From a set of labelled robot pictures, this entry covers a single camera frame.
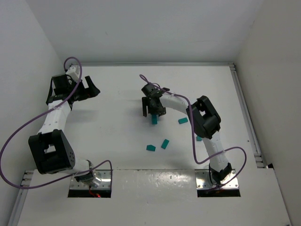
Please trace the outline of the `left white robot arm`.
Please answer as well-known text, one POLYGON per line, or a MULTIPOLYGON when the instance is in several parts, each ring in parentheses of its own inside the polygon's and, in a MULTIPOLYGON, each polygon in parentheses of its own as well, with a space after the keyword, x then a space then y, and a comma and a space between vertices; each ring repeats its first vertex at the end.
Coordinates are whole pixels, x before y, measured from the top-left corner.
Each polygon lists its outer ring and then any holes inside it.
POLYGON ((42 128, 29 137, 28 143, 40 174, 74 174, 77 182, 91 185, 96 176, 91 161, 75 156, 63 132, 73 103, 100 93, 89 76, 85 80, 87 88, 67 74, 52 77, 46 100, 50 112, 42 128))

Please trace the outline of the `teal arch block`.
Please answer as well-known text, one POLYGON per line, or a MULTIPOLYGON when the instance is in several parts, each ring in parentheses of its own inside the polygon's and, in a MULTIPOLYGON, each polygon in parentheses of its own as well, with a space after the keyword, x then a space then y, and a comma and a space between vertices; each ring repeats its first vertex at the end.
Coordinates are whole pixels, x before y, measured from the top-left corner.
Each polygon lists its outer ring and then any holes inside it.
POLYGON ((151 115, 151 123, 152 123, 152 125, 158 124, 158 116, 156 114, 151 115))

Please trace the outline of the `teal long rectangular block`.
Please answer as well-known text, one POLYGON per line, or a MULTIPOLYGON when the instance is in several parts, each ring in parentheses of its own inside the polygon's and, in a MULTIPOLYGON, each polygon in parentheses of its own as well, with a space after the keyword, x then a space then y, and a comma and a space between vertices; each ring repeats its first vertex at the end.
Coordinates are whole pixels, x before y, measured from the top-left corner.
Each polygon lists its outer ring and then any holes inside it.
POLYGON ((184 124, 184 123, 187 123, 187 122, 188 122, 188 118, 186 118, 186 117, 185 118, 181 118, 181 119, 178 120, 179 124, 184 124))

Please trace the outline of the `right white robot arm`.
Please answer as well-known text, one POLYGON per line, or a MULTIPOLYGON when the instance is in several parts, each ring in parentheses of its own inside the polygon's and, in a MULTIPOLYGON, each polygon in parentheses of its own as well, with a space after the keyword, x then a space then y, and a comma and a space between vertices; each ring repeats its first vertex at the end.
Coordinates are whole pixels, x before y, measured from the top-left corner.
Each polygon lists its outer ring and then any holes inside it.
POLYGON ((142 88, 143 116, 148 114, 163 116, 171 108, 186 114, 189 118, 192 134, 202 138, 208 158, 212 179, 220 185, 231 173, 232 166, 225 156, 220 139, 221 118, 206 96, 201 96, 195 103, 182 95, 173 94, 168 88, 157 88, 146 84, 142 88))

